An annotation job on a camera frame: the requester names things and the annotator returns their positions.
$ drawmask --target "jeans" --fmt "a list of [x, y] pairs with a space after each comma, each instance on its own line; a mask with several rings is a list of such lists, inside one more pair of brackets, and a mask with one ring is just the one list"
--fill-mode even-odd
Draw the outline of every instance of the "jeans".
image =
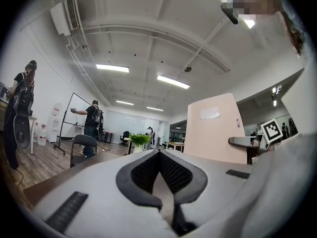
[[[96, 131], [96, 127], [86, 126], [84, 128], [84, 135], [95, 138], [95, 131]], [[92, 146], [85, 146], [83, 152], [84, 152], [84, 155], [87, 156], [87, 158], [90, 158], [94, 155], [94, 148]]]
[[145, 146], [146, 150], [150, 150], [151, 149], [151, 142], [152, 142], [152, 138], [150, 139], [150, 141], [147, 143], [148, 145]]

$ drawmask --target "green plant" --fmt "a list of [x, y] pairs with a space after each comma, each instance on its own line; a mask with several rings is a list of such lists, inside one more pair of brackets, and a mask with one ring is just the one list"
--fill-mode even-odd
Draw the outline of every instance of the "green plant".
[[130, 138], [132, 143], [135, 143], [137, 147], [140, 147], [144, 143], [148, 143], [150, 141], [150, 135], [143, 135], [141, 133], [138, 133], [138, 134], [131, 133]]

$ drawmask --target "cap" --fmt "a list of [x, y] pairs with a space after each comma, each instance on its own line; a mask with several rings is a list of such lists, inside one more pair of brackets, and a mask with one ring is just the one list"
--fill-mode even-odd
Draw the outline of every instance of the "cap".
[[27, 66], [30, 66], [30, 67], [32, 67], [33, 69], [37, 69], [37, 63], [36, 63], [36, 61], [35, 60], [32, 60], [32, 61], [30, 61], [25, 67], [27, 67]]

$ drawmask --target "black pants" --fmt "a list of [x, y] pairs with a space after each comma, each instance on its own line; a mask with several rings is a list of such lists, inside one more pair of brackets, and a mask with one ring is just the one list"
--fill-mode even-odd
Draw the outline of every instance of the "black pants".
[[13, 122], [15, 117], [15, 110], [13, 108], [13, 98], [9, 101], [8, 107], [5, 111], [4, 126], [3, 126], [3, 139], [5, 156], [9, 161], [10, 166], [13, 169], [19, 167], [18, 160], [16, 158], [17, 143], [14, 137]]

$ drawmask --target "potted plant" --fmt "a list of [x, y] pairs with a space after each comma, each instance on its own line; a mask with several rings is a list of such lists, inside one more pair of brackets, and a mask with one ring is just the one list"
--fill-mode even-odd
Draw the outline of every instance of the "potted plant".
[[144, 143], [148, 143], [150, 141], [150, 135], [143, 135], [142, 133], [131, 133], [130, 138], [132, 143], [135, 143], [133, 153], [142, 152]]

